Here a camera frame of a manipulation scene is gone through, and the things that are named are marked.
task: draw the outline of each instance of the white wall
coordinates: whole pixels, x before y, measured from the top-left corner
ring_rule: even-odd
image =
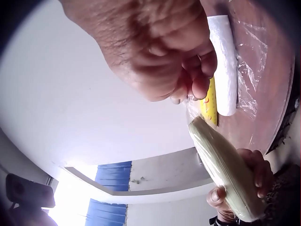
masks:
[[[270,162],[273,173],[279,171],[286,163],[294,163],[300,166],[300,118],[301,109],[299,105],[283,142],[275,150],[264,156],[264,159]]]
[[[199,164],[197,151],[179,152],[132,161],[130,191],[149,190],[189,184],[210,178]],[[127,226],[201,226],[216,216],[206,202],[206,195],[180,201],[128,205]]]
[[[128,205],[127,226],[205,226],[216,216],[206,195],[156,204]]]
[[[174,187],[210,178],[195,148],[132,161],[129,190]]]
[[[5,178],[7,172],[16,174],[34,182],[46,184],[48,174],[31,162],[18,148],[7,138],[0,129],[0,194],[3,196],[6,208],[11,206],[11,202],[5,194]]]

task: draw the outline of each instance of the wooden table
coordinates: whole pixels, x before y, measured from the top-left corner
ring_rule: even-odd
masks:
[[[237,112],[230,117],[219,116],[218,130],[236,148],[257,149],[265,154],[280,127],[290,96],[293,51],[277,24],[255,3],[247,0],[201,0],[201,3],[207,16],[229,16],[234,44],[241,57],[238,76],[245,81],[245,85],[239,84]],[[244,62],[253,70],[254,79],[250,79],[251,73]],[[242,101],[254,109],[242,107]]]

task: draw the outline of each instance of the plastic wrap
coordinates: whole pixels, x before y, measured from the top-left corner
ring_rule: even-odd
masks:
[[[238,103],[237,108],[252,119],[257,113],[256,91],[265,69],[268,46],[265,27],[234,20],[234,42],[237,59]]]
[[[207,20],[217,56],[214,73],[217,112],[231,116],[237,104],[237,67],[230,22],[227,15],[211,16]]]
[[[211,121],[199,115],[196,104],[186,101],[189,133],[210,177],[218,187],[224,187],[226,202],[244,222],[253,222],[264,214],[265,205],[257,196],[253,173],[243,159]]]

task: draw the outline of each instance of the blue corrugated roof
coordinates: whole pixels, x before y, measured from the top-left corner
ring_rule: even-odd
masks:
[[[132,162],[99,165],[95,181],[114,190],[128,191]],[[126,205],[108,204],[90,199],[85,226],[123,226]]]

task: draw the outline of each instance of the finger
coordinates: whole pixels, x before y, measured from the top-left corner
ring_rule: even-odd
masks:
[[[237,149],[237,153],[243,158],[244,162],[250,169],[254,168],[254,161],[252,159],[252,151],[249,149]]]
[[[265,173],[266,173],[265,162],[263,162],[261,164],[258,164],[255,167],[253,176],[254,176],[254,183],[255,183],[256,187],[259,187],[259,188],[262,187],[262,183],[263,183],[263,180],[264,180]]]
[[[207,78],[212,78],[217,68],[217,57],[211,41],[209,41],[207,48],[209,52],[199,56],[202,63],[203,75]]]
[[[253,151],[252,158],[254,160],[254,164],[261,164],[264,162],[263,156],[258,150]]]
[[[192,93],[198,99],[204,99],[207,96],[210,80],[203,75],[197,76],[192,82]]]
[[[179,104],[183,100],[186,99],[187,92],[188,92],[187,80],[190,80],[189,74],[187,73],[187,71],[185,69],[182,69],[181,76],[179,77],[179,80],[177,82],[177,86],[176,86],[175,90],[172,92],[172,94],[170,95],[170,100],[174,104]]]
[[[216,209],[228,209],[227,204],[224,202],[226,197],[226,192],[224,188],[216,187],[212,189],[207,195],[207,202],[210,206]]]
[[[262,186],[258,189],[257,195],[260,198],[265,197],[272,189],[274,183],[274,175],[271,170],[270,163],[265,161],[265,174],[263,176]]]

